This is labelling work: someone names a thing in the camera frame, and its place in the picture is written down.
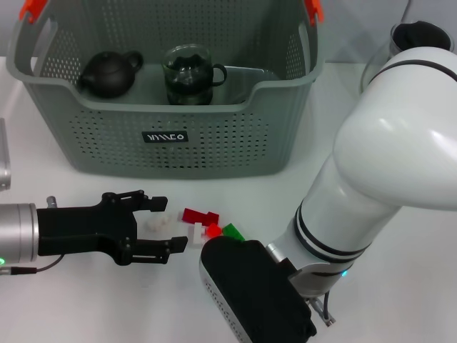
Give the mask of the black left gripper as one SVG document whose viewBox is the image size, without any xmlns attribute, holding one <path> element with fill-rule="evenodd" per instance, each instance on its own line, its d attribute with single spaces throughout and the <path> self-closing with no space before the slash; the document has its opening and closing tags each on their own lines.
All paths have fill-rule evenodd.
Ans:
<svg viewBox="0 0 457 343">
<path fill-rule="evenodd" d="M 117 265 L 167 264 L 183 253 L 188 237 L 167 240 L 137 238 L 134 212 L 164 212 L 166 197 L 149 198 L 143 190 L 102 194 L 91 207 L 48 208 L 37 211 L 40 257 L 101 252 Z"/>
</svg>

